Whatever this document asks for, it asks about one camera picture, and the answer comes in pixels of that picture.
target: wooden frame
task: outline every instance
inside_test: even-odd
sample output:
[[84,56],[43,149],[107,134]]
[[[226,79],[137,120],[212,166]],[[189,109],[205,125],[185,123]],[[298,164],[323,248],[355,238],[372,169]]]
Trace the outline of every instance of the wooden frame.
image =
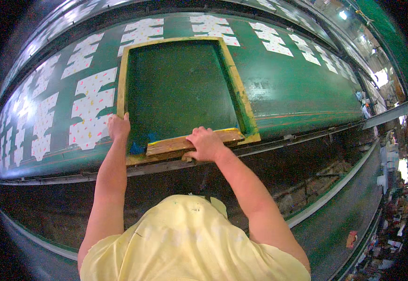
[[[153,40],[125,47],[122,53],[121,67],[118,78],[117,115],[122,118],[127,109],[125,100],[128,94],[127,76],[131,49],[160,43],[197,40],[218,42],[218,45],[221,48],[220,55],[223,58],[223,64],[226,68],[228,79],[230,80],[230,85],[228,84],[228,86],[231,89],[229,89],[229,92],[231,92],[231,98],[234,104],[235,114],[237,116],[241,132],[235,133],[234,130],[238,131],[238,129],[236,128],[220,130],[221,132],[218,133],[220,138],[222,138],[223,141],[230,142],[231,144],[236,143],[238,145],[260,141],[260,134],[258,132],[257,123],[254,119],[254,114],[252,113],[251,104],[247,98],[234,60],[232,59],[229,49],[227,48],[227,45],[225,44],[222,37],[177,37]],[[159,142],[149,143],[146,155],[128,155],[126,164],[128,166],[132,166],[153,161],[166,160],[168,158],[180,157],[184,154],[185,151],[192,148],[190,148],[189,145],[185,145],[187,141],[185,141],[184,138],[185,136],[182,136],[178,138],[171,138]],[[159,149],[159,143],[164,145],[165,148]]]

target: person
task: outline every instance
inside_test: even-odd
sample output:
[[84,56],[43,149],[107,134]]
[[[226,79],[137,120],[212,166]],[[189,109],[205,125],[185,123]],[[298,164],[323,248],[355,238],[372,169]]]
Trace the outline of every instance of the person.
[[259,178],[210,129],[186,139],[197,161],[213,161],[249,221],[249,238],[224,204],[173,195],[123,229],[126,144],[131,125],[113,115],[112,146],[96,179],[94,202],[77,255],[81,280],[310,280],[310,265]]

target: yellow shirt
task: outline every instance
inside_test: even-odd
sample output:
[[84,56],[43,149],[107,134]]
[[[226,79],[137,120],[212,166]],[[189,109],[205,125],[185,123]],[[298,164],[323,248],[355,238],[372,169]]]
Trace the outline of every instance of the yellow shirt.
[[121,235],[95,244],[81,280],[310,280],[293,256],[252,242],[227,219],[224,204],[173,195]]

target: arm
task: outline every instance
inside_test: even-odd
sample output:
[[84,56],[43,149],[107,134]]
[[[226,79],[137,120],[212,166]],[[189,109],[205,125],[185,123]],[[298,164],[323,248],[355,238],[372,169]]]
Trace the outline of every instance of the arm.
[[99,168],[94,189],[94,201],[84,240],[77,255],[77,267],[88,250],[101,239],[124,232],[123,211],[126,193],[126,144],[131,130],[129,114],[124,120],[112,115],[107,123],[113,144]]
[[310,272],[308,258],[297,243],[268,190],[259,178],[212,131],[199,127],[187,137],[195,146],[188,155],[214,161],[229,182],[241,209],[249,220],[250,239],[268,244],[294,256]]

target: hand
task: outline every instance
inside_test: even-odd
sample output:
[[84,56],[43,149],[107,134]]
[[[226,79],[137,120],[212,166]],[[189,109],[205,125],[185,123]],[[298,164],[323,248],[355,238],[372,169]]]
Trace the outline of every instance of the hand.
[[186,139],[193,143],[196,151],[187,152],[184,156],[190,156],[198,161],[215,162],[228,149],[211,128],[205,129],[202,126],[194,128],[192,134],[187,136]]
[[109,128],[110,138],[115,141],[117,139],[124,139],[127,141],[129,132],[131,131],[131,123],[129,121],[129,113],[124,114],[124,120],[118,117],[116,114],[109,117],[107,122]]

